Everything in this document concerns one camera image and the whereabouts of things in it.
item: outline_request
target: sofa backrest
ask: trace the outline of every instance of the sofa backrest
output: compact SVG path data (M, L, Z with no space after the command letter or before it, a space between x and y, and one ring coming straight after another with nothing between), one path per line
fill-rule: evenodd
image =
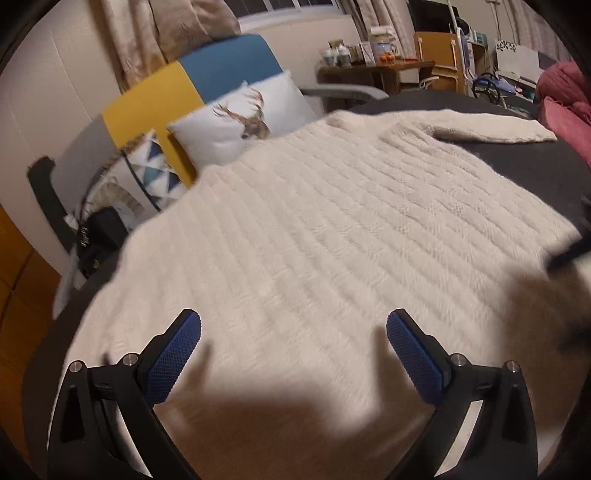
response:
M197 173L168 123L238 88L281 73L259 35L240 35L172 62L109 105L56 161L51 183L66 212L81 201L90 179L129 140L155 130L164 154L186 185Z

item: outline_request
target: deer antler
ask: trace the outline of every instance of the deer antler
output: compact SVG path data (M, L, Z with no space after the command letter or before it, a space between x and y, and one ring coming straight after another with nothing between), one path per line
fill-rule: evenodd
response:
M250 95L246 93L245 96L248 98L252 98L254 100L254 102L250 102L251 105L254 105L256 107L256 113L254 117L258 118L259 120L262 120L262 109L265 106L265 99L262 97L261 92L259 92L258 90L252 89L252 92L253 93Z
M237 113L232 112L231 110L228 110L227 106L222 106L221 104L217 104L215 107L213 107L213 113L215 113L217 116L228 116L238 122L240 122L242 125L246 124L246 117L242 116L242 115L238 115Z

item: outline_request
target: wooden cabinet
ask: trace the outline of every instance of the wooden cabinet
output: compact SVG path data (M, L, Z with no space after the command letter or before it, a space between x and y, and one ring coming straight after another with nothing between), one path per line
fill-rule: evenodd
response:
M22 378L51 326L59 279L0 207L0 425L27 461Z
M462 73L462 51L454 34L416 32L414 44L420 60L435 62L433 75L440 79L432 84L433 89L466 94L466 82Z

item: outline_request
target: wooden table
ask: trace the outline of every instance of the wooden table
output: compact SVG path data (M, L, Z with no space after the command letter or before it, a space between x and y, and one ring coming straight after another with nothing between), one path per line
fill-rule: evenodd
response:
M355 77L372 78L372 86L381 88L388 95L400 93L400 72L418 69L419 81L431 76L435 62L431 60L395 60L376 65L351 65L347 67L322 67L318 71L319 83L359 83Z

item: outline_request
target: cream knit sweater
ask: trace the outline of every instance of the cream knit sweater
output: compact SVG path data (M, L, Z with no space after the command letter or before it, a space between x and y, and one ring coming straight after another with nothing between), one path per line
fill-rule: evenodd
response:
M210 166L131 235L64 368L141 352L194 309L202 339L155 410L202 478L381 480L432 412L385 338L402 307L450 353L521 364L542 458L589 366L557 346L591 312L590 272L550 281L545 249L574 227L437 138L556 140L506 116L337 112Z

